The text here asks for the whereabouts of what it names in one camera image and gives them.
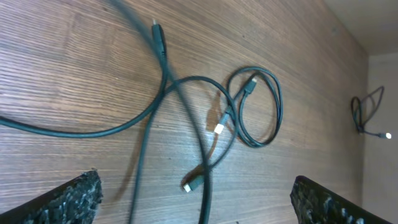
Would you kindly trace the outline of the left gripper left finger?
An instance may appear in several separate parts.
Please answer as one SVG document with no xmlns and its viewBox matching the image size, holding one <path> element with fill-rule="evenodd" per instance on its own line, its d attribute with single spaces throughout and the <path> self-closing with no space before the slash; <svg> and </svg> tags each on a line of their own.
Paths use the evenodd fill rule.
<svg viewBox="0 0 398 224">
<path fill-rule="evenodd" d="M 1 223 L 92 224 L 102 202 L 101 179 L 90 170 L 1 214 Z"/>
</svg>

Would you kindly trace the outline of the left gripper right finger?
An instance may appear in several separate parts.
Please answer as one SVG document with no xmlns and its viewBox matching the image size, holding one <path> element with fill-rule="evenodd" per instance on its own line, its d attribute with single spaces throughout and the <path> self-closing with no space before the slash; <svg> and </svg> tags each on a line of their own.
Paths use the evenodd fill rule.
<svg viewBox="0 0 398 224">
<path fill-rule="evenodd" d="M 290 199 L 299 224 L 391 224 L 303 175 Z"/>
</svg>

